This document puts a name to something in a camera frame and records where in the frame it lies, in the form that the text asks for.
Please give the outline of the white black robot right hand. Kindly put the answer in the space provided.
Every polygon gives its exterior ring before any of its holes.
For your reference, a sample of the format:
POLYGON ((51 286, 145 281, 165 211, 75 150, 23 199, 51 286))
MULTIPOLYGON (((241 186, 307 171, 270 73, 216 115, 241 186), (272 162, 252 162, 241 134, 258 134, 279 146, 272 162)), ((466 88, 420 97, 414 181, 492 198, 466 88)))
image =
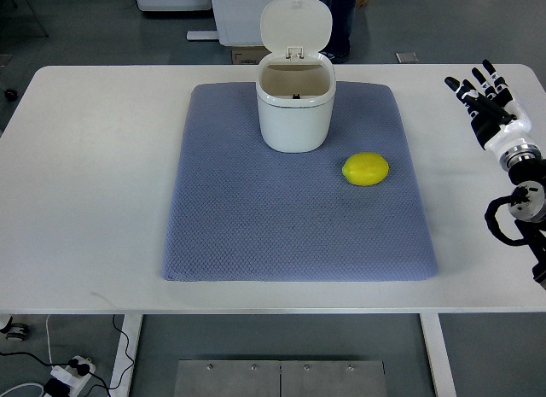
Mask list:
POLYGON ((494 65, 485 59, 482 66, 489 74, 488 78, 478 68, 472 69, 472 74, 479 84, 478 88, 468 79, 459 81, 453 77, 446 77, 444 82, 467 110, 473 133, 480 147, 485 149, 512 123, 521 123, 526 129, 531 128, 531 123, 526 111, 509 89, 505 78, 494 65))

